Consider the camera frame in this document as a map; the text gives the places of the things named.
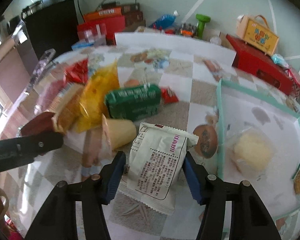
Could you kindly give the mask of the white snack packet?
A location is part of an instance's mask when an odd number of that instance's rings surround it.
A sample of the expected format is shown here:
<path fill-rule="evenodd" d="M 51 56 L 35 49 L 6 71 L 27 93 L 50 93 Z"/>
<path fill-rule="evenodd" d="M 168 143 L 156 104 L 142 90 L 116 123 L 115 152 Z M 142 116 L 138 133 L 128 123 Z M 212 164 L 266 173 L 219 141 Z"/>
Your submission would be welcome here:
<path fill-rule="evenodd" d="M 187 150 L 196 146 L 198 139 L 187 131 L 142 122 L 119 191 L 159 213 L 172 215 L 176 181 Z"/>

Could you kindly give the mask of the dark red snack packet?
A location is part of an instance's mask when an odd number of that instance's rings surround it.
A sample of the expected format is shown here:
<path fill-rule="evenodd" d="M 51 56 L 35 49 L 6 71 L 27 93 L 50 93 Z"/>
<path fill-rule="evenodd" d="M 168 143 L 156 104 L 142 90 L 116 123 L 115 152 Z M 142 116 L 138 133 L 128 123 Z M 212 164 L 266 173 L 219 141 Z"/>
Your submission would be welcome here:
<path fill-rule="evenodd" d="M 53 132 L 52 117 L 53 112 L 43 112 L 29 121 L 20 130 L 20 136 L 26 137 L 31 135 L 38 135 L 42 132 Z"/>

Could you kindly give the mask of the clear yellow cake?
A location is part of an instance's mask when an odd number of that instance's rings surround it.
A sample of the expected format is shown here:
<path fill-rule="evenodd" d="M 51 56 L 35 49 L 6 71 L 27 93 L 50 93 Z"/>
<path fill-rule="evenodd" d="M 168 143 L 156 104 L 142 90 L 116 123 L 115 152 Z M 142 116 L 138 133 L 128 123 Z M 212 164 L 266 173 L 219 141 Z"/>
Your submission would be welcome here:
<path fill-rule="evenodd" d="M 274 143 L 256 127 L 230 136 L 225 146 L 239 173 L 257 181 L 266 175 L 266 169 L 276 153 Z"/>

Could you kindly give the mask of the yellow snack bag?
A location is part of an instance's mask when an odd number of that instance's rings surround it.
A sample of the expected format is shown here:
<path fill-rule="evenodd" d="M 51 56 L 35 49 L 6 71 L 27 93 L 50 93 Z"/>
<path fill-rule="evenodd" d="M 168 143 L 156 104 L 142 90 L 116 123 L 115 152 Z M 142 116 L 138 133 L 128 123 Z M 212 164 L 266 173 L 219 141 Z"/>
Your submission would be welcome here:
<path fill-rule="evenodd" d="M 98 68 L 85 85 L 79 106 L 81 114 L 76 122 L 76 132 L 100 127 L 102 116 L 108 116 L 105 97 L 112 90 L 120 88 L 117 61 Z"/>

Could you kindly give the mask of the green snack packet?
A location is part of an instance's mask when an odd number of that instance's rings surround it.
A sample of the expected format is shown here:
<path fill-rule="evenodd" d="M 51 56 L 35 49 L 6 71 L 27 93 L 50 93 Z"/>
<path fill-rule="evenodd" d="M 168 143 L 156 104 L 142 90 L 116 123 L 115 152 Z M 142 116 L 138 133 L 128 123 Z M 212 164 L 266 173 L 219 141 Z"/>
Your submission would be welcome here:
<path fill-rule="evenodd" d="M 144 84 L 110 91 L 104 98 L 113 119 L 138 121 L 158 114 L 161 89 L 155 84 Z"/>

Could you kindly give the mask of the pink snack packet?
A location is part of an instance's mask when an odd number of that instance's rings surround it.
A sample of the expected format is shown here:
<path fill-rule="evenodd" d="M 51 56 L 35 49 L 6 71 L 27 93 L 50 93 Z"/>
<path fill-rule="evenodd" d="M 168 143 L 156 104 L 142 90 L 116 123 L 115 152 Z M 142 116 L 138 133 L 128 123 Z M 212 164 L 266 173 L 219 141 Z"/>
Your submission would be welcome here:
<path fill-rule="evenodd" d="M 43 92 L 38 97 L 38 100 L 34 107 L 34 114 L 39 115 L 46 111 L 63 87 L 63 80 L 53 81 L 48 86 L 46 86 Z"/>

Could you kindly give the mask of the red snack bag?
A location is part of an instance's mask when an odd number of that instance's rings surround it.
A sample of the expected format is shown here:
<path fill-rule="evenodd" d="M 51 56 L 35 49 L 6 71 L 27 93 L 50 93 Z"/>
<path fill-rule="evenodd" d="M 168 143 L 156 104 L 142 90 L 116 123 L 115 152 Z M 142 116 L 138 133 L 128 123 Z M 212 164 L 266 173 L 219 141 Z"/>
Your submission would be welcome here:
<path fill-rule="evenodd" d="M 77 61 L 66 67 L 64 83 L 79 83 L 85 85 L 88 81 L 88 59 Z"/>

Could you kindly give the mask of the orange beige bread packet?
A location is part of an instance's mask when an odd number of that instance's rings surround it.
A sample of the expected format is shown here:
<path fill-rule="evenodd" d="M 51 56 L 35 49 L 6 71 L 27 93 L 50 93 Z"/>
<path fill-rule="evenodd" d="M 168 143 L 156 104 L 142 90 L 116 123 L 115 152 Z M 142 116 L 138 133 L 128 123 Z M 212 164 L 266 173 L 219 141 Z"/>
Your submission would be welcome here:
<path fill-rule="evenodd" d="M 103 159 L 112 159 L 116 150 L 132 142 L 136 136 L 137 129 L 132 121 L 102 116 L 101 126 L 86 132 L 82 166 L 100 166 Z"/>

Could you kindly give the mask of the large red gift box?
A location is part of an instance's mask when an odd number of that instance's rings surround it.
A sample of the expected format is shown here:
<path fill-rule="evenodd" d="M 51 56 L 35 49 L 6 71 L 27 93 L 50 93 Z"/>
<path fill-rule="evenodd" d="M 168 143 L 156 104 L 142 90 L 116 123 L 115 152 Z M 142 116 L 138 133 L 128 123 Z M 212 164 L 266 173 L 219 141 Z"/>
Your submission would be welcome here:
<path fill-rule="evenodd" d="M 232 35 L 227 34 L 226 39 L 236 51 L 234 67 L 258 77 L 286 95 L 292 92 L 293 81 L 268 55 Z"/>

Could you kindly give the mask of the black tv cabinet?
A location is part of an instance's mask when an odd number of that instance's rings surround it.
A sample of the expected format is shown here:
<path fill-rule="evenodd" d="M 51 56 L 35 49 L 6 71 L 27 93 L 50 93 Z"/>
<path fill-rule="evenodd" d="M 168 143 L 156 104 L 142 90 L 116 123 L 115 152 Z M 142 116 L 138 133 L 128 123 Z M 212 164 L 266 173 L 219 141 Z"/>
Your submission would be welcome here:
<path fill-rule="evenodd" d="M 64 0 L 44 7 L 27 16 L 24 22 L 38 58 L 49 49 L 54 49 L 55 57 L 58 57 L 78 42 L 75 0 Z"/>

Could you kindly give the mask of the light blue tissue pack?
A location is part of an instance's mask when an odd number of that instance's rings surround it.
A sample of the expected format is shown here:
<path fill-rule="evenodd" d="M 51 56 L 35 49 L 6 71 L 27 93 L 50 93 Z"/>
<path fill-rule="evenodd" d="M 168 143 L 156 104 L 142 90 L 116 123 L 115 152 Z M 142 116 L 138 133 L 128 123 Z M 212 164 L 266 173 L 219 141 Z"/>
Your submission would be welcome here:
<path fill-rule="evenodd" d="M 271 59 L 275 64 L 282 67 L 283 69 L 288 69 L 289 68 L 289 64 L 285 61 L 283 56 L 281 56 L 280 54 L 273 54 L 271 56 Z"/>

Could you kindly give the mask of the pile of small toys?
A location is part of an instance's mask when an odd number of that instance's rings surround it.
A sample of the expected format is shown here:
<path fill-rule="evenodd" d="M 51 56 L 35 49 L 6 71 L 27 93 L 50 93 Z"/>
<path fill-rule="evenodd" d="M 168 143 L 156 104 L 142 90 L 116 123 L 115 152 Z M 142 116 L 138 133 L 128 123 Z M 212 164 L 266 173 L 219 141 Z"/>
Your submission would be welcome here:
<path fill-rule="evenodd" d="M 195 37 L 197 35 L 197 26 L 190 23 L 182 23 L 179 28 L 170 27 L 164 30 L 165 34 L 181 35 L 185 37 Z"/>

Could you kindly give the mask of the red box on floor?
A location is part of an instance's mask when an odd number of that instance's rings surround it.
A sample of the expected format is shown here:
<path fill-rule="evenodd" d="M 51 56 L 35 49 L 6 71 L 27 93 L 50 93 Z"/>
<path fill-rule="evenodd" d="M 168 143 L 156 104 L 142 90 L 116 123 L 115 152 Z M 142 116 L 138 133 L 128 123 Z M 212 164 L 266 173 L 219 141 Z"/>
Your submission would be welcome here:
<path fill-rule="evenodd" d="M 115 33 L 123 31 L 125 26 L 125 17 L 116 16 L 109 18 L 101 18 L 98 20 L 93 20 L 79 24 L 77 26 L 77 32 L 79 33 L 86 30 L 91 30 L 93 35 L 96 36 L 98 35 L 98 32 L 100 32 L 101 35 L 104 35 L 106 37 L 106 42 L 108 45 L 115 45 Z"/>

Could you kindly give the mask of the green dumbbell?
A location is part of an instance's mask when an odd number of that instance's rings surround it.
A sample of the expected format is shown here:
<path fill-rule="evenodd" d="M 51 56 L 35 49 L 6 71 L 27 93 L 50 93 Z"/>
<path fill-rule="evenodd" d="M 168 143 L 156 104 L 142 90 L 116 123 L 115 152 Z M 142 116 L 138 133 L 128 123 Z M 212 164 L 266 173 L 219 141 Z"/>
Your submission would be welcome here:
<path fill-rule="evenodd" d="M 198 21 L 197 36 L 198 36 L 198 38 L 202 39 L 205 24 L 209 23 L 211 21 L 211 18 L 209 16 L 206 16 L 206 15 L 196 14 L 196 19 Z"/>

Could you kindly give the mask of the blue plastic bottle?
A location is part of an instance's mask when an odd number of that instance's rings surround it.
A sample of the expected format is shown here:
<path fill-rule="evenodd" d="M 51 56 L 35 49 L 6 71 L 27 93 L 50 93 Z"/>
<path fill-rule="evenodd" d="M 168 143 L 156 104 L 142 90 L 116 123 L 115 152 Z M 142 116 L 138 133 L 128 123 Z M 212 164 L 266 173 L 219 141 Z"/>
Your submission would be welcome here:
<path fill-rule="evenodd" d="M 175 19 L 179 16 L 179 13 L 175 10 L 172 14 L 165 14 L 151 23 L 148 27 L 157 30 L 165 30 L 171 27 Z"/>

